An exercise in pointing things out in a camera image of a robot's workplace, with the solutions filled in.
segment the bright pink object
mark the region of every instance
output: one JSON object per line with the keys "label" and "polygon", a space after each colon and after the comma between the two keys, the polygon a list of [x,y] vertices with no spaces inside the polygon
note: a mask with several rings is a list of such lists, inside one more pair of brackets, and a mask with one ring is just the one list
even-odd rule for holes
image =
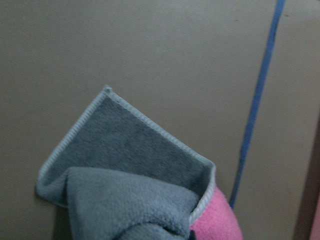
{"label": "bright pink object", "polygon": [[203,214],[191,225],[196,240],[242,240],[234,212],[216,187]]}

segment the gray surface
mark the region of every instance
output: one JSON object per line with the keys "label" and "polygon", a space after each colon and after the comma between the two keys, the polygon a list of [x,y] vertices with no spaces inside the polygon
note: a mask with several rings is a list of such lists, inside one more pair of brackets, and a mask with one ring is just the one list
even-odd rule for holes
{"label": "gray surface", "polygon": [[[228,197],[274,3],[2,1],[0,238],[67,239],[66,213],[34,185],[105,84],[213,160]],[[281,19],[235,207],[245,239],[293,234],[319,112],[319,10],[291,0]]]}

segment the folded cloth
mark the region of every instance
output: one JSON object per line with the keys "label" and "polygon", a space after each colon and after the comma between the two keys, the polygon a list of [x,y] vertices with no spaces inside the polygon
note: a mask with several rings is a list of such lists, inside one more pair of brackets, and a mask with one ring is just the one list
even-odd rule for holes
{"label": "folded cloth", "polygon": [[215,171],[106,86],[44,163],[36,191],[68,208],[75,240],[187,240]]}

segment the blue line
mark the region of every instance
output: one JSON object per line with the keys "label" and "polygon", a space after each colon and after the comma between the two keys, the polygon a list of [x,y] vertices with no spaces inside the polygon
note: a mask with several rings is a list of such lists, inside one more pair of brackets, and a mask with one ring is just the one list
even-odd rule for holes
{"label": "blue line", "polygon": [[238,170],[236,173],[236,178],[234,181],[231,198],[229,201],[231,208],[234,208],[235,206],[237,193],[240,185],[240,180],[241,180],[241,176],[246,163],[246,158],[248,155],[252,134],[255,128],[259,105],[260,105],[262,93],[264,90],[264,86],[265,86],[265,82],[266,82],[266,78],[267,78],[267,74],[268,74],[268,70],[269,70],[269,66],[272,58],[272,53],[275,46],[277,27],[278,27],[278,23],[279,23],[279,19],[281,17],[282,11],[285,6],[285,1],[286,0],[277,0],[276,2],[273,19],[272,19],[272,23],[269,31],[269,36],[268,36],[266,48],[264,51],[262,64],[260,67],[260,73],[255,86],[255,92],[254,92],[254,96],[251,103],[250,114],[248,116],[244,137],[243,137],[243,142],[240,149]]}

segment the microfiber cloth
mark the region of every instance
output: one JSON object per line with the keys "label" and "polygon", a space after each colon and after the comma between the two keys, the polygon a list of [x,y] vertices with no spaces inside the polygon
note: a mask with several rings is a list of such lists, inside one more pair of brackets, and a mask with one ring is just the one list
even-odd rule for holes
{"label": "microfiber cloth", "polygon": [[196,224],[217,192],[215,171],[106,86],[44,163],[36,191],[68,208],[75,240],[198,239],[212,232]]}

